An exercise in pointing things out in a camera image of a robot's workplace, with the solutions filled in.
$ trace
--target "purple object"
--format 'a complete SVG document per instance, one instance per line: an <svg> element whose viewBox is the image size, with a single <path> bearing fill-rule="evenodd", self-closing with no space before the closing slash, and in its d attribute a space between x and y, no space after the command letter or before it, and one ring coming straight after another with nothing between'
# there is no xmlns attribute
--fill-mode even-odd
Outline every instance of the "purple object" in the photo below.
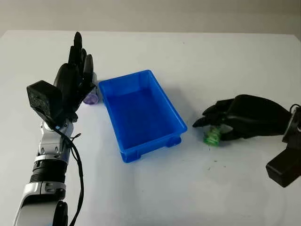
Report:
<svg viewBox="0 0 301 226"><path fill-rule="evenodd" d="M98 103L98 96L91 92L86 96L83 102L87 105L95 105Z"/></svg>

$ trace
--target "white wall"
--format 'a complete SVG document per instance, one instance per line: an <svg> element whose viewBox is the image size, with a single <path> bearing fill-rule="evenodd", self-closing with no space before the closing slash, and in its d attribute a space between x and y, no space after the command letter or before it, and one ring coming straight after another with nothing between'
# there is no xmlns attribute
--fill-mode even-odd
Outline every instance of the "white wall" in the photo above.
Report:
<svg viewBox="0 0 301 226"><path fill-rule="evenodd" d="M11 29L263 32L300 37L300 0L0 0Z"/></svg>

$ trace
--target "robotic hand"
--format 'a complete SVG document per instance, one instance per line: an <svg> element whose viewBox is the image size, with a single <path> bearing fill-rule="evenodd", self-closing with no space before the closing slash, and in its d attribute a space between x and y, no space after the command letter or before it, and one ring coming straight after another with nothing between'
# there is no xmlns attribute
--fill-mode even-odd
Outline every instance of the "robotic hand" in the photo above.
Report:
<svg viewBox="0 0 301 226"><path fill-rule="evenodd" d="M234 99L217 101L203 115L193 127L226 124L232 130L221 134L221 140L225 141L285 134L283 142L288 143L287 148L267 164L268 175L286 187L301 174L300 107L291 114L271 100L239 95Z"/></svg>
<svg viewBox="0 0 301 226"><path fill-rule="evenodd" d="M42 139L34 161L30 182L14 220L14 226L67 226L68 207L65 198L65 173L70 150L79 166L80 195L77 211L70 225L75 224L84 197L83 170L79 152L71 138L76 111L85 96L94 88L93 60L82 48L79 32L70 48L68 63L61 66L54 85L45 81L27 87L30 106L43 119Z"/></svg>

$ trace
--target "silver arm segment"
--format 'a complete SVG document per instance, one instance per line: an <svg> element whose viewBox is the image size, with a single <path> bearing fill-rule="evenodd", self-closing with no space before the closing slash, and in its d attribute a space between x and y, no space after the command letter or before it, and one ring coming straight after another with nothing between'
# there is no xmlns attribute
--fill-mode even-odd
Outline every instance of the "silver arm segment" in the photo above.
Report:
<svg viewBox="0 0 301 226"><path fill-rule="evenodd" d="M57 129L70 137L73 124L67 121L63 127ZM70 147L44 121L41 131L42 139L34 161L33 175L25 185L13 226L54 225L55 210L62 205L60 200L65 198L64 174L69 162ZM57 168L62 170L55 175Z"/></svg>

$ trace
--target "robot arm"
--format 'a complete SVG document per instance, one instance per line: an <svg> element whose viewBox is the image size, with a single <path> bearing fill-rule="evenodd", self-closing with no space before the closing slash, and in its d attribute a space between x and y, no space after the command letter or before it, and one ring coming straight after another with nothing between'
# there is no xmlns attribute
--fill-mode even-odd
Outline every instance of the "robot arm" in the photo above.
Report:
<svg viewBox="0 0 301 226"><path fill-rule="evenodd" d="M25 186L14 226L66 226L68 206L65 198L65 173L70 150L79 165L81 192L74 225L83 201L83 173L78 151L70 140L76 111L93 89L93 60L82 48L79 32L75 34L69 61L61 66L54 85L45 81L27 87L31 107L43 119L42 139L34 161L30 182Z"/></svg>

